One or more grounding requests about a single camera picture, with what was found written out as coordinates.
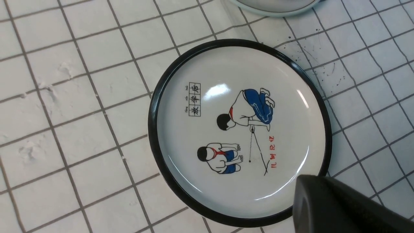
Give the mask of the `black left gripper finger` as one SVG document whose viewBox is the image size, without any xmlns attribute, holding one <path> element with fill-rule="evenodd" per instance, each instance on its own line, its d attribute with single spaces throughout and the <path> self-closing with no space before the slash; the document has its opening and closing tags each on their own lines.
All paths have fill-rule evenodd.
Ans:
<svg viewBox="0 0 414 233">
<path fill-rule="evenodd" d="M 412 221 L 331 177 L 296 179 L 296 233 L 412 233 Z"/>
</svg>

